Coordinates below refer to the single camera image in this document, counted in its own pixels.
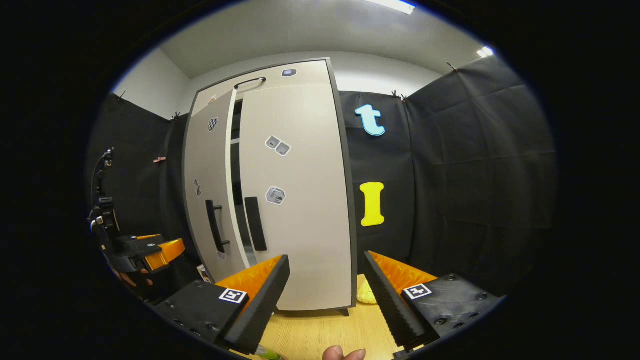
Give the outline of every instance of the checkered sticker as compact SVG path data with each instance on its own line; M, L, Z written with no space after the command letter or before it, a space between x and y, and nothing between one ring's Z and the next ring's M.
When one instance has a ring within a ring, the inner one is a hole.
M240 290L226 289L225 292L220 295L220 300L235 302L236 304L240 304L246 293Z
M213 128L216 127L216 125L218 125L217 117L214 117L213 119L209 120L209 132L213 131Z
M431 293L431 290L427 288L424 284L412 286L410 288L404 289L404 292L409 295L409 298L415 300L419 297L427 296Z

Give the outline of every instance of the black fabric backdrop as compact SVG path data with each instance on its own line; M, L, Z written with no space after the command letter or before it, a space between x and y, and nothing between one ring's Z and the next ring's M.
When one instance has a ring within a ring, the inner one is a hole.
M416 185L409 264L502 295L531 269L551 228L556 152L540 106L495 56L406 105Z
M158 225L165 236L171 239L182 238L185 254L200 264L182 198L182 150L188 118L189 114L184 114L172 120L164 139L163 156L166 161L158 163L161 189L158 193L161 212Z
M97 160L114 147L113 166L106 170L103 185L106 195L113 198L122 234L160 233L160 168L153 160L164 156L168 128L166 119L125 99L118 101L115 94L110 93L104 101L86 151L83 191L89 196ZM92 207L88 202L87 214Z
M191 240L182 204L182 139L185 115L168 120L109 94L95 123L87 148L85 192L97 159L114 147L113 166L104 176L122 234L162 234L167 240L182 238L185 256L172 261L168 271L153 275L154 291L167 297L200 278L200 264ZM167 160L153 160L166 156ZM92 204L87 204L87 214Z
M339 92L349 144L353 197L358 238L358 274L362 274L364 252L371 250L407 262L413 233L413 163L409 127L402 100L391 95ZM355 110L370 104L380 111L376 118L385 127L381 136L369 135ZM364 227L364 194L360 185L372 181L384 184L380 193L384 223Z

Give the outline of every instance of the cable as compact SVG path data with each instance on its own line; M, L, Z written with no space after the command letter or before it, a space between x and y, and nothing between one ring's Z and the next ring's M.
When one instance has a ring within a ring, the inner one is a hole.
M91 199L92 203L96 203L97 199L94 197L95 194L93 193L93 180L95 180L95 173L96 170L98 170L98 166L100 165L100 161L102 161L104 159L104 155L102 155L100 157L100 159L98 160L98 162L95 164L95 167L93 168L93 173L91 175L91 188L89 189L90 193L89 193L89 198Z

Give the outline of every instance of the yellow sponge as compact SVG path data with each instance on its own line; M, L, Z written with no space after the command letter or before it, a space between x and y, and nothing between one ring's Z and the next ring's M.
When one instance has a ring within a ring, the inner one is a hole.
M365 304L377 304L376 298L373 296L373 291L371 291L371 287L369 286L369 281L365 279L365 281L358 288L358 295L356 296L358 301L363 302Z

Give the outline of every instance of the ceiling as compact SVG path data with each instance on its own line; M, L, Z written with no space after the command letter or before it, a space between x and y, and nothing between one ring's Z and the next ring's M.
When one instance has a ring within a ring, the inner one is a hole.
M411 15L363 0L249 0L203 18L161 49L190 78L295 51L349 51L445 74L483 44L420 8Z

